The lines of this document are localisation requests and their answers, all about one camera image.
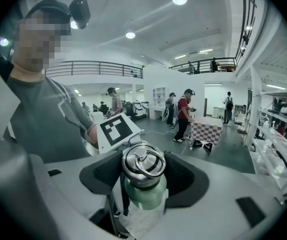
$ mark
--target gray t-shirt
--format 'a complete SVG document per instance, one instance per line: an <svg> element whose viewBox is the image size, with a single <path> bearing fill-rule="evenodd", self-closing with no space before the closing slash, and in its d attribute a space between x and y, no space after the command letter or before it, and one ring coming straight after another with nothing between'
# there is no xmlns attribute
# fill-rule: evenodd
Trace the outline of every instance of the gray t-shirt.
<svg viewBox="0 0 287 240"><path fill-rule="evenodd" d="M116 111L119 108L123 107L123 103L121 101L121 99L119 98L119 95L116 95L115 97L112 98L112 102L111 102L111 110L112 111Z"/></svg>
<svg viewBox="0 0 287 240"><path fill-rule="evenodd" d="M16 141L28 154L39 155L44 163L88 157L80 123L90 129L93 122L86 115L75 94L66 88L71 103L47 77L38 82L7 81L20 99L10 122Z"/></svg>

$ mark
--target white table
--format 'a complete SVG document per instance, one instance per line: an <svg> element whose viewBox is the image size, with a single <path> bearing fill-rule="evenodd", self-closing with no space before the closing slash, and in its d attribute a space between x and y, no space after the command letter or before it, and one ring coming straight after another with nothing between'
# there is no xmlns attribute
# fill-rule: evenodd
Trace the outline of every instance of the white table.
<svg viewBox="0 0 287 240"><path fill-rule="evenodd" d="M163 117L166 108L161 106L151 106L149 108L149 118L156 120L162 117L162 121L166 121L167 117Z"/></svg>
<svg viewBox="0 0 287 240"><path fill-rule="evenodd" d="M214 106L213 107L213 112L212 112L212 117L213 118L218 118L219 114L221 114L223 117L225 116L225 107Z"/></svg>

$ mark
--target ceiling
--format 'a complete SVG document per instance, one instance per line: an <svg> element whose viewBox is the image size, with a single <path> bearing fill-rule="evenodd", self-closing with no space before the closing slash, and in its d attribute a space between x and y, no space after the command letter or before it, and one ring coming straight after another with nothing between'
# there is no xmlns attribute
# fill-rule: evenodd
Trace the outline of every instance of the ceiling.
<svg viewBox="0 0 287 240"><path fill-rule="evenodd" d="M126 94L129 92L132 92L133 87L132 84L126 84L126 83L85 83L85 84L74 84L68 86L71 90L78 90L78 92L82 96L87 95L104 95L107 92L107 89L109 87L119 88L116 90L119 94ZM142 84L136 84L136 90L139 92L140 90L144 89L144 86Z"/></svg>
<svg viewBox="0 0 287 240"><path fill-rule="evenodd" d="M32 7L40 0L26 1ZM72 0L60 1L70 4ZM84 30L73 30L75 42L98 49L126 49L145 65L157 61L171 66L225 56L224 0L187 0L184 5L175 5L172 0L88 0L88 5L90 22ZM136 34L134 39L125 37L130 31ZM197 53L205 49L213 51ZM174 60L183 54L187 56Z"/></svg>
<svg viewBox="0 0 287 240"><path fill-rule="evenodd" d="M263 85L263 91L276 90L273 85L287 89L287 23L283 19L271 42L253 64ZM250 70L244 80L251 81Z"/></svg>

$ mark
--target gray floor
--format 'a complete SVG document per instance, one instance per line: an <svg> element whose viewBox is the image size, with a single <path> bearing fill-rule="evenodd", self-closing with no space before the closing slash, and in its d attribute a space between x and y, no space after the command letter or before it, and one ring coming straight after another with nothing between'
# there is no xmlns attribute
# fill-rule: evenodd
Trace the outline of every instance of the gray floor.
<svg viewBox="0 0 287 240"><path fill-rule="evenodd" d="M148 118L135 121L136 125L143 129L146 133L141 137L143 140L156 145L162 151L171 151L177 154L181 154L185 148L185 142L177 143L173 141L173 136L178 130L178 126L175 129L170 129L166 122L162 122L161 119L152 120ZM189 126L186 131L186 135L189 134ZM235 169L241 173L254 174L255 169L253 162L247 147L243 146L243 140L237 128L233 125L231 127L224 127L221 133L220 140L217 145L213 145L211 153L202 147L194 147L193 150L189 150L188 142L186 148L182 154L183 156L192 156L202 160L206 160L218 165L226 166Z"/></svg>

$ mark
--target desk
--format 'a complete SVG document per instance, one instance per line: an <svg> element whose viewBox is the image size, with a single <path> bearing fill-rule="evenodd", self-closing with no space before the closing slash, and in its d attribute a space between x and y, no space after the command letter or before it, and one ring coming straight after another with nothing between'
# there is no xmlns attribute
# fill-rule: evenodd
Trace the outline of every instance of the desk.
<svg viewBox="0 0 287 240"><path fill-rule="evenodd" d="M149 118L156 120L162 117L161 120L166 121L167 117L163 117L165 109L166 109L165 107L161 107L161 106L151 106L149 108Z"/></svg>
<svg viewBox="0 0 287 240"><path fill-rule="evenodd" d="M208 142L203 147L211 152L213 144L217 144L222 133L223 124L221 119L195 116L190 126L189 149L193 146L201 146L201 141Z"/></svg>
<svg viewBox="0 0 287 240"><path fill-rule="evenodd" d="M213 118L218 118L219 114L221 114L223 117L225 116L225 107L214 106L213 107L213 112L212 112L212 117Z"/></svg>

